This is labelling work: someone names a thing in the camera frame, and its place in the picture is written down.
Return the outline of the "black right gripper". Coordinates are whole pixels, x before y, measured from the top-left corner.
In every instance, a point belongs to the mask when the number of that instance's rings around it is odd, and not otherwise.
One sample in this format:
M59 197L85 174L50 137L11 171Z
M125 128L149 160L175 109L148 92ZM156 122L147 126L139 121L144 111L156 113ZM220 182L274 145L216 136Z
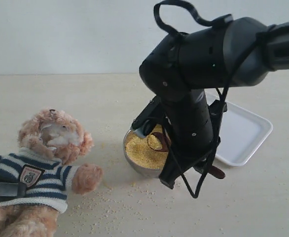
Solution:
M175 180L192 166L199 174L204 173L213 126L203 89L192 90L177 102L162 99L161 104L170 121L168 134L176 158L167 158L159 179L172 190Z

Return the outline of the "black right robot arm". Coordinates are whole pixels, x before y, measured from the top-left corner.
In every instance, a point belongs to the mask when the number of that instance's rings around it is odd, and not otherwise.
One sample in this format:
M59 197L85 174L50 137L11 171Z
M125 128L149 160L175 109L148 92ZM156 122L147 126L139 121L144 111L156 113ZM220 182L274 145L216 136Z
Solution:
M228 89L258 85L277 70L289 70L289 22L266 26L244 17L164 37L139 68L171 140L160 180L170 183L190 168L208 172Z

